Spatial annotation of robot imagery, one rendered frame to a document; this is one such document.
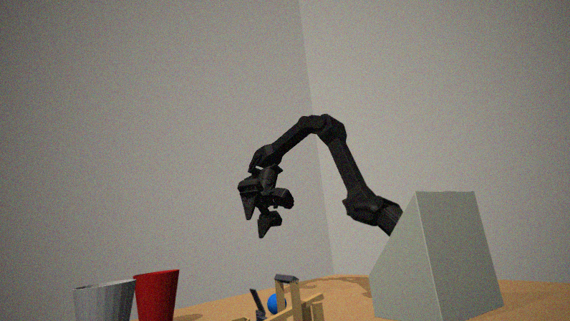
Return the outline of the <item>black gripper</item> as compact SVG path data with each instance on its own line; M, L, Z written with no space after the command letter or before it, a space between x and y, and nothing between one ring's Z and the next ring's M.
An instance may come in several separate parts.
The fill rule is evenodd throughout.
M246 219L250 220L255 207L259 209L258 230L259 238L263 238L271 226L280 226L282 218L277 211L269 211L268 207L274 206L272 197L267 190L275 184L268 179L248 179L238 184Z

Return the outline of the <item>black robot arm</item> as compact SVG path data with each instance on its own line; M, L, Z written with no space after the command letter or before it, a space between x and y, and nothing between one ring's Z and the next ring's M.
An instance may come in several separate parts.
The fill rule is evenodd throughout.
M377 196L364 182L346 144L347 134L344 125L328 114L302 116L272 144L264 145L253 155L248 172L251 176L244 180L268 179L276 186L278 174L283 170L278 166L285 153L305 139L310 133L317 134L328 146L340 176L347 189L347 198L342 200L347 215L370 226L379 226L390 236L400 220L403 211L395 202ZM256 166L262 167L258 169ZM286 188L270 186L267 196L274 200L274 209L283 206L291 209L294 198Z

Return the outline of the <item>blue ball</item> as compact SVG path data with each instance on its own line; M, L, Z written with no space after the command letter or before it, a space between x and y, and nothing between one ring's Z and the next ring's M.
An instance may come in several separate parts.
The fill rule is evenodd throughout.
M274 315L276 315L278 313L276 294L273 294L270 296L270 298L268 299L268 302L267 302L267 306L268 306L270 313L272 313Z

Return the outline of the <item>grey cone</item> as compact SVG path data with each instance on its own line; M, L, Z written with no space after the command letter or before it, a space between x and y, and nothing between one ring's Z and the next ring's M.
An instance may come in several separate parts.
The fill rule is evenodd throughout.
M73 289L76 321L130 321L136 279Z

